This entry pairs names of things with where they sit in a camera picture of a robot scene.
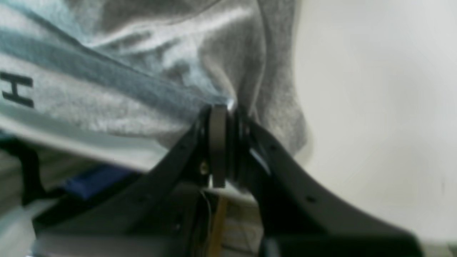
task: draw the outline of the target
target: wire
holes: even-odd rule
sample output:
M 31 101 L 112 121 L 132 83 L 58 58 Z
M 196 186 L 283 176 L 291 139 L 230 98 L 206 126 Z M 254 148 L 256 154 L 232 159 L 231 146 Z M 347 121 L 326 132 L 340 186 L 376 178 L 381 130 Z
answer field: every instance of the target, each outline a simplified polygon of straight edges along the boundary
M 208 198 L 206 197 L 205 193 L 200 190 L 200 194 L 202 194 L 203 198 L 205 199 L 206 201 L 206 204 L 208 206 L 208 231 L 207 231 L 207 237 L 205 239 L 205 242 L 203 243 L 203 253 L 206 251 L 206 248 L 207 248 L 207 244 L 208 244 L 208 240 L 209 240 L 209 237 L 210 237 L 210 234 L 211 234 L 211 219 L 212 219 L 212 213 L 211 213 L 211 204 L 209 203 L 209 200 Z

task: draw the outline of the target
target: blue object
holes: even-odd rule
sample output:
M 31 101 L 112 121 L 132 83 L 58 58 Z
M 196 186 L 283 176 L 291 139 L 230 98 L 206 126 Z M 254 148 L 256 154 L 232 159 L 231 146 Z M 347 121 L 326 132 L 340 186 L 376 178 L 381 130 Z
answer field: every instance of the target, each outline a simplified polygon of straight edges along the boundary
M 64 189 L 74 196 L 88 200 L 133 173 L 135 172 L 129 169 L 103 165 L 67 180 Z

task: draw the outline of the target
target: white wall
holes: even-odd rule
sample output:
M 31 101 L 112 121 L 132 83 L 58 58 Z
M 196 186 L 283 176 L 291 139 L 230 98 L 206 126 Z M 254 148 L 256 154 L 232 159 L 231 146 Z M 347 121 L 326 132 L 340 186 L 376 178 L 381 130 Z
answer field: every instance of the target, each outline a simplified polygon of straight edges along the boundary
M 307 171 L 422 239 L 457 242 L 457 2 L 308 0 L 295 83 Z

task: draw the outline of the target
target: bolt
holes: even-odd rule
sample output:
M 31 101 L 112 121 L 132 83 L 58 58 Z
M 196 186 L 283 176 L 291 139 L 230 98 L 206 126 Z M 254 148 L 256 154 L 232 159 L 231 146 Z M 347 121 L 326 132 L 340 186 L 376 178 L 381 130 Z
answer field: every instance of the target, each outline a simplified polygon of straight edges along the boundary
M 206 163 L 206 161 L 202 161 L 202 163 L 200 164 L 200 174 L 207 175 L 208 173 L 208 164 Z

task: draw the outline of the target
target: gray sweatshirt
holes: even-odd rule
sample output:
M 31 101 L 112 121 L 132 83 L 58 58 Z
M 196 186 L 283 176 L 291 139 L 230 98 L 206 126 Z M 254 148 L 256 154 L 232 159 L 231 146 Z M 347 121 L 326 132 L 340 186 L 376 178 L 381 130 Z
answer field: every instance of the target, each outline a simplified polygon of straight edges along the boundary
M 0 3 L 2 129 L 145 169 L 201 107 L 227 104 L 247 108 L 292 154 L 305 143 L 293 0 Z M 135 166 L 123 147 L 151 161 Z

